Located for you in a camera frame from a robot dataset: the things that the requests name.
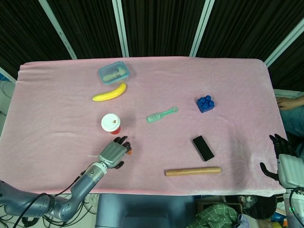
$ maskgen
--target smartphone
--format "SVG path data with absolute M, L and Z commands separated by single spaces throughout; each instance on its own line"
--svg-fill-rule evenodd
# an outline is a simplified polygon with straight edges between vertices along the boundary
M 214 154 L 211 152 L 202 136 L 199 136 L 192 141 L 204 162 L 214 157 Z

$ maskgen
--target robot finger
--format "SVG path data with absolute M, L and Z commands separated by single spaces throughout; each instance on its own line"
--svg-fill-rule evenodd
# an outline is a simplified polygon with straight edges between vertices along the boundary
M 131 150 L 132 150 L 131 146 L 127 146 L 127 152 L 126 153 L 128 153 Z
M 121 161 L 120 163 L 118 163 L 118 165 L 116 165 L 114 168 L 115 169 L 119 169 L 124 165 L 124 161 Z
M 264 163 L 260 162 L 260 167 L 261 167 L 262 172 L 263 172 L 266 176 L 268 176 L 268 177 L 274 179 L 275 181 L 278 181 L 278 180 L 279 180 L 279 175 L 278 175 L 277 173 L 270 172 L 270 171 L 266 168 L 266 166 L 265 166 Z
M 120 137 L 115 138 L 113 141 L 116 143 L 118 140 L 120 140 Z
M 125 142 L 125 143 L 123 144 L 123 146 L 124 146 L 124 147 L 131 146 L 131 143 L 129 143 L 129 142 Z
M 282 152 L 283 154 L 289 154 L 289 151 L 288 151 L 288 142 L 284 141 L 283 139 L 280 140 L 280 144 L 281 144 L 281 149 L 282 149 Z
M 124 137 L 122 137 L 121 139 L 119 139 L 119 140 L 117 141 L 117 143 L 122 144 L 122 143 L 124 142 L 124 140 L 126 140 L 127 138 L 128 138 L 128 136 L 124 136 Z
M 278 140 L 274 136 L 270 135 L 269 138 L 272 140 L 272 142 L 274 144 L 275 155 L 276 155 L 276 158 L 278 159 L 279 154 L 282 153 L 281 144 L 278 142 Z
M 281 145 L 282 145 L 282 146 L 285 145 L 285 151 L 284 151 L 285 154 L 290 154 L 290 155 L 292 155 L 292 156 L 296 156 L 295 151 L 294 151 L 294 149 L 291 147 L 289 141 L 287 141 L 287 140 L 284 139 L 284 138 L 281 138 Z
M 281 140 L 281 139 L 282 139 L 282 137 L 281 137 L 280 135 L 278 135 L 278 134 L 275 134 L 275 138 L 276 138 L 277 140 Z

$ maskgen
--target plaid shirt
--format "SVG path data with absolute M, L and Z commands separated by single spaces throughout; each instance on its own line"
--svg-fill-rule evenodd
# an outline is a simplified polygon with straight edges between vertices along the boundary
M 237 223 L 238 213 L 225 204 L 212 205 L 196 215 L 186 228 L 231 228 Z

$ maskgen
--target black curtain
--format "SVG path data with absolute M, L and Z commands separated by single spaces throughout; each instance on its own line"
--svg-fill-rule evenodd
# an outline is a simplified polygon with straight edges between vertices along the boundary
M 273 87 L 304 92 L 304 34 L 268 68 Z
M 70 59 L 37 0 L 0 0 L 0 67 L 15 79 L 31 61 Z
M 216 0 L 197 56 L 265 61 L 303 17 L 303 0 Z
M 129 55 L 189 56 L 204 0 L 122 0 Z
M 122 57 L 112 0 L 47 0 L 77 58 Z

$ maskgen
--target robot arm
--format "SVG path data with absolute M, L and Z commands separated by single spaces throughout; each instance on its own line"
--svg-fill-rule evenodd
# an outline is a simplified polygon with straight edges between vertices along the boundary
M 277 173 L 268 171 L 262 162 L 260 163 L 260 167 L 266 176 L 279 181 L 282 187 L 286 189 L 286 194 L 283 197 L 288 226 L 290 228 L 303 227 L 304 192 L 298 190 L 304 187 L 303 160 L 297 157 L 286 139 L 277 134 L 274 136 L 270 135 L 269 137 L 275 147 L 278 171 Z
M 61 221 L 69 221 L 76 213 L 79 204 L 92 188 L 103 178 L 108 168 L 119 169 L 124 163 L 123 156 L 131 150 L 127 136 L 117 137 L 99 154 L 99 161 L 91 164 L 71 188 L 71 198 L 44 195 L 39 197 L 23 215 L 41 217 L 49 215 Z M 0 180 L 0 204 L 8 215 L 20 216 L 39 194 L 20 191 Z

